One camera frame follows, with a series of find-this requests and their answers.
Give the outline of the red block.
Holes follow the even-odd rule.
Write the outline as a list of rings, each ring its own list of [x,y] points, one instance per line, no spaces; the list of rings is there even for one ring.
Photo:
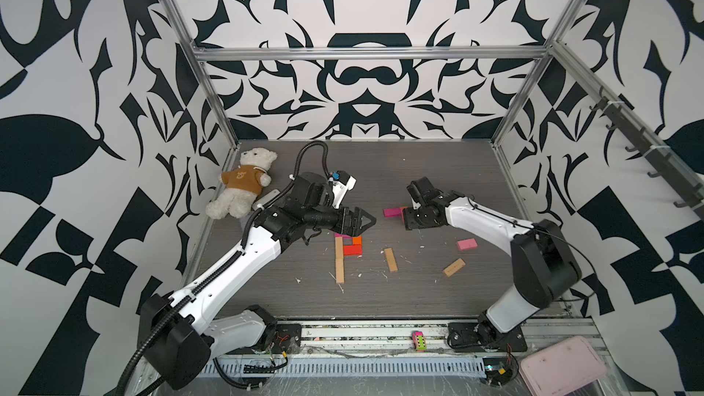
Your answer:
[[[363,247],[361,245],[344,245],[343,254],[345,257],[359,257],[363,255]]]

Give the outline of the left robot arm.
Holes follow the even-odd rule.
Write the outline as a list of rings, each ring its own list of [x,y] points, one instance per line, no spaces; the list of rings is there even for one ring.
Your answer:
[[[140,309],[136,355],[115,392],[124,394],[141,359],[159,373],[159,383],[180,390],[211,359],[239,348],[267,349],[276,320],[260,306],[225,319],[218,319],[218,313],[296,241],[308,242],[324,230],[359,237],[373,227],[374,216],[342,204],[356,182],[342,170],[329,176],[311,172],[291,176],[283,192],[258,206],[245,236],[223,258],[183,288],[146,300]]]

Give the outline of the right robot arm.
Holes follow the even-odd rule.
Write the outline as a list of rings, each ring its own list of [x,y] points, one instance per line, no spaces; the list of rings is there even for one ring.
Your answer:
[[[519,327],[582,280],[582,270],[560,228],[499,213],[459,192],[443,192],[419,181],[407,186],[412,206],[403,211],[408,230],[454,227],[486,240],[511,257],[513,284],[484,311],[476,326],[487,346]]]

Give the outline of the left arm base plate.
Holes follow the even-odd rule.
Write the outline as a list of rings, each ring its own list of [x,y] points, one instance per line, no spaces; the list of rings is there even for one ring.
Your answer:
[[[238,348],[230,351],[230,354],[274,354],[282,352],[287,354],[298,353],[301,347],[303,327],[300,324],[284,322],[278,324],[276,328],[265,330],[262,339],[249,348]]]

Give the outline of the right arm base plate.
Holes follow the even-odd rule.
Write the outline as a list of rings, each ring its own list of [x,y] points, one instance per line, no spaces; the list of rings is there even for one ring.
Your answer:
[[[447,344],[449,348],[460,353],[522,353],[528,350],[520,326],[502,333],[489,322],[449,324]]]

